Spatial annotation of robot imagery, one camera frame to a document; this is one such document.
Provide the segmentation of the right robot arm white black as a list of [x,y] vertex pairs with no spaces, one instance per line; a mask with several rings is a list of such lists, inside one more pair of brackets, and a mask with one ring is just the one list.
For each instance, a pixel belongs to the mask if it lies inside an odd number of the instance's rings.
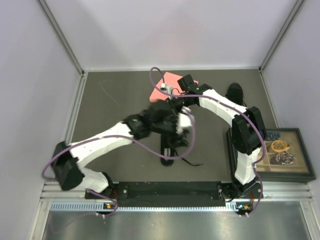
[[257,164],[267,153],[267,133],[261,111],[255,106],[246,107],[242,100],[233,96],[222,96],[207,84],[198,85],[190,75],[179,79],[177,84],[180,92],[175,93],[172,87],[166,92],[175,103],[186,107],[198,105],[229,124],[230,142],[236,151],[233,192],[245,198],[259,179]]

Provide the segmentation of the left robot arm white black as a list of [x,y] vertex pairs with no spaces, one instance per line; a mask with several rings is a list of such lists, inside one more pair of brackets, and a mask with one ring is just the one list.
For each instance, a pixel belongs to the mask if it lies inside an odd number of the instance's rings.
[[151,133],[180,142],[192,126],[194,117],[187,107],[175,107],[168,101],[158,100],[140,113],[129,115],[86,140],[71,144],[59,142],[55,146],[50,167],[63,191],[81,187],[106,199],[114,191],[111,177],[106,172],[88,169],[86,166],[90,162],[117,148],[139,144]]

